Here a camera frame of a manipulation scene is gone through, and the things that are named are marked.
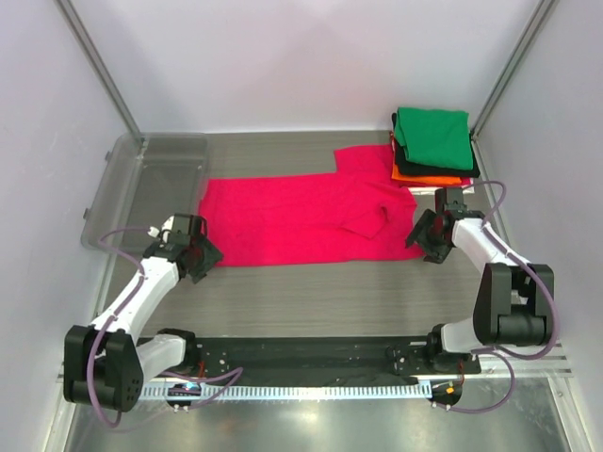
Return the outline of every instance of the green shirt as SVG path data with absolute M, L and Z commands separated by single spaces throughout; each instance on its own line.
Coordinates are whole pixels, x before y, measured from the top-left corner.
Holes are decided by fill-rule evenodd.
M 419 165 L 472 170 L 469 114 L 464 111 L 401 107 L 394 136 L 406 159 Z

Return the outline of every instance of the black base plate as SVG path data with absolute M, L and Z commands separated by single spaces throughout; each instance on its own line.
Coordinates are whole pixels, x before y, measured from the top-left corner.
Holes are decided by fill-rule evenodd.
M 207 377 L 242 366 L 238 385 L 272 387 L 397 386 L 420 375 L 458 374 L 458 359 L 435 371 L 423 357 L 425 341 L 424 336 L 197 339 Z M 478 360 L 464 361 L 466 374 L 480 371 Z

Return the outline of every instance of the white wall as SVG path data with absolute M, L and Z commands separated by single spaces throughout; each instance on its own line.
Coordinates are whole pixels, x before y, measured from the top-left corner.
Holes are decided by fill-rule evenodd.
M 522 253 L 555 270 L 562 340 L 603 431 L 603 3 L 562 0 L 480 136 Z
M 475 120 L 536 0 L 73 0 L 146 132 Z
M 0 13 L 0 448 L 41 450 L 49 390 L 73 323 L 90 320 L 104 259 L 79 236 L 125 132 L 57 7 L 3 0 Z

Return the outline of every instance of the metal frame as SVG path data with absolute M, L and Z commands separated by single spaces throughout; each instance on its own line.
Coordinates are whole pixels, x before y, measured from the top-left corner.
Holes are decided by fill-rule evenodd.
M 98 78 L 103 84 L 103 87 L 105 87 L 107 95 L 109 96 L 111 101 L 113 101 L 115 108 L 117 108 L 117 111 L 120 113 L 120 116 L 122 117 L 125 126 L 128 128 L 128 131 L 130 132 L 130 134 L 132 134 L 134 140 L 136 140 L 140 145 L 142 145 L 142 134 L 140 133 L 140 129 L 136 124 L 132 113 L 130 113 L 130 109 L 125 103 L 122 94 L 115 85 L 111 74 L 106 68 L 103 59 L 98 53 L 98 50 L 96 49 L 92 38 L 88 34 L 88 30 L 82 23 L 82 20 L 77 14 L 77 11 L 73 7 L 72 1 L 55 0 L 55 3 L 57 4 L 60 12 L 63 14 L 67 25 L 72 30 L 77 41 L 79 42 L 82 51 L 84 52 L 84 55 L 86 55 L 86 58 L 92 65 L 92 68 L 96 72 L 96 75 L 98 75 Z
M 492 91 L 488 96 L 488 100 L 484 104 L 480 114 L 478 115 L 478 118 L 476 119 L 475 125 L 471 130 L 472 137 L 479 136 L 483 126 L 488 121 L 488 118 L 490 118 L 490 114 L 497 106 L 500 97 L 505 89 L 509 86 L 509 83 L 517 71 L 517 68 L 523 61 L 531 45 L 534 43 L 536 36 L 545 26 L 546 20 L 550 17 L 550 14 L 553 12 L 553 9 L 557 3 L 558 0 L 540 0 L 538 3 L 538 6 L 532 13 L 526 28 L 521 34 L 519 41 L 511 52 L 511 56 L 507 60 L 502 73 L 500 73 L 498 76 L 498 80 L 492 88 Z
M 107 95 L 117 108 L 123 122 L 133 139 L 142 146 L 143 135 L 132 116 L 125 100 L 123 99 L 119 89 L 117 88 L 113 78 L 110 75 L 104 61 L 102 60 L 96 46 L 94 45 L 86 27 L 82 23 L 77 11 L 75 10 L 72 0 L 55 0 L 57 7 L 64 16 L 69 28 L 72 30 L 78 40 L 84 54 L 89 60 L 92 68 L 99 77 L 100 82 L 104 86 Z M 474 144 L 475 154 L 481 169 L 482 178 L 487 180 L 488 174 L 486 168 L 487 162 L 483 161 L 483 155 L 479 145 L 479 135 L 484 124 L 488 121 L 492 111 L 495 109 L 498 101 L 503 95 L 505 89 L 509 86 L 514 74 L 516 73 L 520 63 L 526 57 L 526 54 L 534 43 L 538 33 L 542 30 L 548 17 L 558 3 L 558 0 L 540 0 L 538 6 L 533 11 L 530 19 L 522 32 L 516 46 L 513 49 L 504 69 L 498 77 L 487 101 L 485 102 L 479 116 L 476 119 L 475 125 L 472 128 L 471 136 Z M 494 204 L 496 194 L 493 189 L 486 187 L 488 201 L 491 205 Z M 500 213 L 495 215 L 495 224 L 497 225 L 498 233 L 508 243 L 513 243 L 510 237 L 508 228 L 505 227 L 506 221 Z M 525 365 L 526 362 L 515 363 L 516 370 L 519 371 L 518 377 L 548 377 L 551 391 L 555 397 L 555 402 L 559 415 L 562 419 L 565 434 L 568 441 L 574 450 L 593 450 L 593 445 L 590 442 L 587 430 L 582 423 L 582 416 L 579 411 L 579 399 L 574 399 L 577 395 L 571 390 L 572 377 L 571 370 L 564 358 L 564 353 L 561 346 L 556 347 L 556 353 L 552 357 L 550 363 L 544 362 L 538 365 Z M 508 376 L 506 370 L 499 368 L 496 361 L 484 362 L 485 373 L 477 377 L 482 378 L 504 378 Z M 70 425 L 73 420 L 75 406 L 68 404 L 62 397 L 62 376 L 59 376 L 57 386 L 55 387 L 57 395 L 57 411 L 52 423 L 49 427 L 44 450 L 58 451 L 63 450 L 69 433 Z

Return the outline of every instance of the cable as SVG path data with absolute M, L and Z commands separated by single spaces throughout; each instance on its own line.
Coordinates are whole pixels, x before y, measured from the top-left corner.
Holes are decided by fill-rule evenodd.
M 499 238 L 497 238 L 497 236 L 491 231 L 490 219 L 494 216 L 495 212 L 498 210 L 498 208 L 500 207 L 502 202 L 505 200 L 505 197 L 507 196 L 507 186 L 505 186 L 505 184 L 500 181 L 479 181 L 479 182 L 472 184 L 471 186 L 464 187 L 464 189 L 471 188 L 474 186 L 500 186 L 500 188 L 502 190 L 500 193 L 500 196 L 498 197 L 498 199 L 495 202 L 492 209 L 490 209 L 490 211 L 484 216 L 483 220 L 481 221 L 481 230 L 486 235 L 486 237 L 488 237 L 490 242 L 500 252 L 504 253 L 505 256 L 507 256 L 516 265 L 518 265 L 520 268 L 522 268 L 528 274 L 528 276 L 530 276 L 530 278 L 536 283 L 538 288 L 545 295 L 546 303 L 548 304 L 548 308 L 551 312 L 551 321 L 552 321 L 553 327 L 552 327 L 550 339 L 546 343 L 545 347 L 542 350 L 540 350 L 532 355 L 523 355 L 520 353 L 516 353 L 503 346 L 484 347 L 484 348 L 478 348 L 475 350 L 471 350 L 471 353 L 473 353 L 475 355 L 492 355 L 492 356 L 496 356 L 497 358 L 502 360 L 505 363 L 505 365 L 507 366 L 507 368 L 509 369 L 509 374 L 511 375 L 511 385 L 509 386 L 509 391 L 507 391 L 507 394 L 504 397 L 502 397 L 502 399 L 499 400 L 499 402 L 495 403 L 494 405 L 492 405 L 490 407 L 486 407 L 486 408 L 478 408 L 478 409 L 456 408 L 456 407 L 451 407 L 450 405 L 444 405 L 444 404 L 438 403 L 438 402 L 433 402 L 433 404 L 432 404 L 434 407 L 439 407 L 439 408 L 442 408 L 447 411 L 461 412 L 461 413 L 465 413 L 465 414 L 483 414 L 486 412 L 491 412 L 491 411 L 496 410 L 497 408 L 501 407 L 503 404 L 505 404 L 513 395 L 513 391 L 515 390 L 515 373 L 513 371 L 513 367 L 511 366 L 511 363 L 509 362 L 509 360 L 506 357 L 495 352 L 496 349 L 503 351 L 503 352 L 507 353 L 509 356 L 513 356 L 514 358 L 517 358 L 520 360 L 534 361 L 534 360 L 538 360 L 538 359 L 546 356 L 547 353 L 552 348 L 555 347 L 555 345 L 557 344 L 557 339 L 559 338 L 559 312 L 557 310 L 557 306 L 555 305 L 555 300 L 553 299 L 553 296 L 548 291 L 548 288 L 546 287 L 545 283 L 530 268 L 530 266 L 528 266 L 523 261 L 523 259 L 515 251 L 513 251 L 506 243 L 502 242 Z
M 116 428 L 120 424 L 120 422 L 122 421 L 122 412 L 117 412 L 117 418 L 115 419 L 115 421 L 111 421 L 111 420 L 109 420 L 108 417 L 106 417 L 106 414 L 103 411 L 103 408 L 101 407 L 101 404 L 98 400 L 98 395 L 96 395 L 96 389 L 94 388 L 94 361 L 96 359 L 96 353 L 98 352 L 98 349 L 101 345 L 101 342 L 103 341 L 103 338 L 105 337 L 105 333 L 108 330 L 109 326 L 117 318 L 117 316 L 120 314 L 120 312 L 123 311 L 123 309 L 127 306 L 127 304 L 130 302 L 130 300 L 139 292 L 140 288 L 142 287 L 142 284 L 144 283 L 145 272 L 144 272 L 144 267 L 142 266 L 142 264 L 134 256 L 131 256 L 130 254 L 118 249 L 117 247 L 113 247 L 113 246 L 107 244 L 106 240 L 108 237 L 110 237 L 114 234 L 131 232 L 131 231 L 146 232 L 148 230 L 143 229 L 143 228 L 132 228 L 132 227 L 120 228 L 120 229 L 116 229 L 115 231 L 111 231 L 110 233 L 103 235 L 98 240 L 98 243 L 102 248 L 104 248 L 106 250 L 111 250 L 111 251 L 115 252 L 116 254 L 118 254 L 119 256 L 123 257 L 124 259 L 127 259 L 128 261 L 130 261 L 137 267 L 137 269 L 139 270 L 139 273 L 140 273 L 139 281 L 137 282 L 136 286 L 134 286 L 134 289 L 132 289 L 132 291 L 127 295 L 127 297 L 125 297 L 125 299 L 123 299 L 122 303 L 120 303 L 120 305 L 115 309 L 113 315 L 106 320 L 103 327 L 101 327 L 99 332 L 96 334 L 96 337 L 94 338 L 94 341 L 92 342 L 92 348 L 90 349 L 90 355 L 88 356 L 88 362 L 86 363 L 86 385 L 88 386 L 88 394 L 90 395 L 90 403 L 92 404 L 92 408 L 94 409 L 96 416 L 101 420 L 101 422 L 103 422 L 109 428 Z
M 98 243 L 101 246 L 101 248 L 114 252 L 115 254 L 130 261 L 132 264 L 134 264 L 137 267 L 138 272 L 140 273 L 139 280 L 138 280 L 136 286 L 125 297 L 125 299 L 123 299 L 122 303 L 120 303 L 119 306 L 113 312 L 113 315 L 110 316 L 106 320 L 105 324 L 101 327 L 101 329 L 96 334 L 96 337 L 94 338 L 94 341 L 92 342 L 92 347 L 90 349 L 90 354 L 88 356 L 88 361 L 86 364 L 86 384 L 87 384 L 88 392 L 90 395 L 90 403 L 91 403 L 92 408 L 93 408 L 94 412 L 96 413 L 96 416 L 98 417 L 98 419 L 101 422 L 103 422 L 103 424 L 105 424 L 108 428 L 116 428 L 120 424 L 120 422 L 122 421 L 122 412 L 117 413 L 117 417 L 114 421 L 111 421 L 111 420 L 109 420 L 108 417 L 106 417 L 106 414 L 103 411 L 103 408 L 101 407 L 101 404 L 98 400 L 98 395 L 96 394 L 96 389 L 94 388 L 94 361 L 96 358 L 96 354 L 98 353 L 98 349 L 100 348 L 100 345 L 103 341 L 103 338 L 105 337 L 106 331 L 108 330 L 109 326 L 111 325 L 111 323 L 113 321 L 115 321 L 118 318 L 118 315 L 125 309 L 125 307 L 128 305 L 128 303 L 139 292 L 140 288 L 142 287 L 142 285 L 144 283 L 146 275 L 145 275 L 145 271 L 144 271 L 144 266 L 142 266 L 142 264 L 140 263 L 140 261 L 137 258 L 132 256 L 131 254 L 128 254 L 125 251 L 120 250 L 117 247 L 109 245 L 108 243 L 106 243 L 106 240 L 114 234 L 125 233 L 125 232 L 146 233 L 148 231 L 149 231 L 149 228 L 125 227 L 125 228 L 116 229 L 114 231 L 106 233 L 98 240 Z M 242 372 L 243 372 L 243 368 L 238 367 L 237 369 L 232 370 L 232 371 L 228 372 L 227 374 L 220 375 L 219 377 L 213 377 L 211 379 L 195 379 L 195 382 L 217 382 L 217 381 L 222 381 L 224 379 L 233 377 L 230 381 L 228 381 L 228 383 L 226 383 L 224 385 L 224 387 L 220 391 L 218 391 L 217 393 L 215 393 L 214 395 L 209 397 L 207 400 L 204 400 L 204 403 L 197 404 L 197 406 L 195 406 L 194 408 L 199 408 L 204 405 L 207 405 L 208 403 L 211 403 L 213 400 L 215 400 L 218 396 L 221 396 L 224 393 L 224 391 L 226 391 L 226 389 L 228 389 L 230 386 L 235 384 L 235 382 L 238 380 L 238 378 L 240 377 Z M 175 374 L 173 372 L 166 372 L 164 375 L 167 375 L 170 377 L 176 377 L 179 379 L 188 379 L 187 376 Z M 146 424 L 149 420 L 155 419 L 155 418 L 156 418 L 156 416 L 151 416 L 149 419 L 144 421 L 143 424 Z
M 505 198 L 507 197 L 507 186 L 505 186 L 505 184 L 500 181 L 478 181 L 474 182 L 470 186 L 464 186 L 463 190 L 467 190 L 468 188 L 473 188 L 476 186 L 499 186 L 501 189 L 500 196 L 498 197 L 497 201 L 494 203 L 490 211 L 485 215 L 485 217 L 481 221 L 481 225 L 483 226 L 490 221 L 490 218 L 494 216 L 502 202 L 505 201 Z
M 515 390 L 515 383 L 516 383 L 515 373 L 513 371 L 513 367 L 511 366 L 511 363 L 509 363 L 509 360 L 507 358 L 505 358 L 504 356 L 502 356 L 492 350 L 490 350 L 490 351 L 483 350 L 483 351 L 479 351 L 476 354 L 496 356 L 497 358 L 499 358 L 500 360 L 502 360 L 505 363 L 505 365 L 509 369 L 509 373 L 511 374 L 511 383 L 509 385 L 509 391 L 507 391 L 507 394 L 504 397 L 502 397 L 494 405 L 491 405 L 491 406 L 485 407 L 485 408 L 459 408 L 459 407 L 452 407 L 450 405 L 444 405 L 443 403 L 439 403 L 439 402 L 433 402 L 432 403 L 433 407 L 442 408 L 442 409 L 446 410 L 447 412 L 461 412 L 463 414 L 484 414 L 486 412 L 492 412 L 492 411 L 500 408 L 501 406 L 503 406 L 505 403 L 507 403 L 507 401 L 513 395 L 513 391 Z
M 185 379 L 186 381 L 192 381 L 192 382 L 197 382 L 197 383 L 216 382 L 216 381 L 220 381 L 223 379 L 227 379 L 232 376 L 232 378 L 223 387 L 221 387 L 220 390 L 217 391 L 215 394 L 213 394 L 212 396 L 208 397 L 205 400 L 202 400 L 201 402 L 198 402 L 196 404 L 191 404 L 189 406 L 190 410 L 196 410 L 205 405 L 209 405 L 214 400 L 216 400 L 218 397 L 222 396 L 228 390 L 228 388 L 230 388 L 232 385 L 234 385 L 236 383 L 236 381 L 241 377 L 242 373 L 243 373 L 243 368 L 237 367 L 236 369 L 228 372 L 227 374 L 220 375 L 219 377 L 213 377 L 211 379 L 194 379 L 192 377 L 175 374 L 173 372 L 164 372 L 162 375 L 164 375 L 166 377 L 177 377 L 178 379 Z M 182 393 L 183 394 L 193 394 L 193 395 L 198 395 L 198 396 L 201 395 L 201 391 L 194 391 L 194 390 L 193 391 L 183 390 Z M 130 433 L 134 430 L 138 430 L 139 428 L 146 426 L 149 422 L 155 420 L 157 417 L 160 417 L 164 414 L 173 413 L 173 412 L 174 412 L 173 410 L 168 410 L 168 409 L 161 411 L 161 412 L 156 412 L 155 414 L 152 414 L 151 416 L 146 418 L 144 421 L 140 422 L 139 424 L 136 424 L 133 427 L 116 429 L 116 430 L 113 430 L 113 433 Z
M 555 345 L 557 344 L 557 339 L 559 339 L 559 311 L 557 309 L 557 305 L 555 304 L 555 300 L 553 299 L 553 296 L 550 294 L 550 292 L 546 288 L 546 285 L 543 282 L 543 280 L 540 279 L 540 277 L 534 272 L 534 270 L 532 270 L 530 268 L 530 266 L 528 266 L 522 259 L 520 259 L 519 256 L 517 256 L 517 254 L 514 253 L 514 251 L 511 250 L 511 252 L 510 252 L 507 249 L 507 247 L 503 243 L 501 243 L 494 234 L 492 234 L 489 231 L 488 228 L 483 228 L 482 230 L 486 234 L 486 236 L 490 239 L 490 241 L 500 251 L 504 252 L 507 255 L 507 257 L 509 257 L 509 259 L 511 259 L 518 266 L 520 266 L 528 274 L 528 276 L 530 276 L 530 278 L 536 283 L 538 288 L 541 290 L 541 292 L 545 296 L 546 303 L 548 304 L 548 308 L 551 312 L 551 321 L 553 323 L 553 328 L 552 328 L 552 332 L 550 334 L 550 339 L 546 343 L 545 347 L 542 350 L 540 350 L 532 355 L 524 355 L 521 353 L 517 353 L 515 351 L 509 350 L 508 348 L 506 348 L 504 346 L 497 346 L 497 348 L 519 360 L 526 360 L 526 361 L 539 360 L 540 358 L 545 357 L 548 354 L 548 352 L 555 347 Z
M 504 351 L 509 356 L 513 356 L 514 358 L 517 358 L 519 360 L 526 360 L 526 361 L 539 360 L 540 358 L 543 358 L 544 356 L 546 356 L 548 354 L 548 352 L 550 350 L 552 350 L 555 347 L 555 345 L 557 344 L 557 340 L 559 339 L 559 311 L 557 309 L 553 296 L 548 291 L 548 288 L 546 288 L 546 285 L 543 282 L 543 280 L 540 279 L 540 277 L 534 272 L 534 270 L 532 270 L 530 268 L 530 266 L 528 266 L 521 259 L 521 257 L 519 255 L 517 255 L 517 253 L 515 251 L 513 251 L 511 248 L 509 248 L 509 246 L 506 243 L 500 241 L 497 238 L 497 236 L 495 234 L 493 234 L 491 232 L 490 228 L 488 227 L 490 218 L 498 210 L 498 208 L 504 201 L 505 196 L 507 195 L 507 187 L 504 185 L 504 183 L 502 183 L 500 181 L 479 181 L 479 182 L 474 183 L 471 186 L 467 186 L 466 188 L 470 188 L 473 186 L 492 186 L 492 185 L 500 186 L 502 188 L 502 192 L 500 194 L 500 197 L 498 198 L 498 200 L 495 202 L 494 206 L 492 207 L 492 209 L 490 209 L 490 211 L 483 218 L 483 220 L 481 222 L 481 230 L 488 237 L 490 242 L 492 242 L 492 244 L 495 247 L 497 247 L 497 249 L 500 252 L 504 253 L 507 257 L 509 257 L 509 259 L 511 259 L 515 264 L 517 264 L 521 269 L 523 269 L 528 274 L 528 276 L 530 276 L 530 278 L 536 283 L 538 288 L 541 290 L 541 292 L 545 296 L 546 303 L 548 304 L 548 309 L 551 312 L 551 321 L 553 324 L 552 331 L 550 334 L 550 339 L 546 343 L 545 347 L 542 350 L 540 350 L 532 355 L 524 355 L 521 353 L 517 353 L 517 352 L 509 350 L 508 348 L 503 347 L 503 346 L 497 346 L 497 349 Z

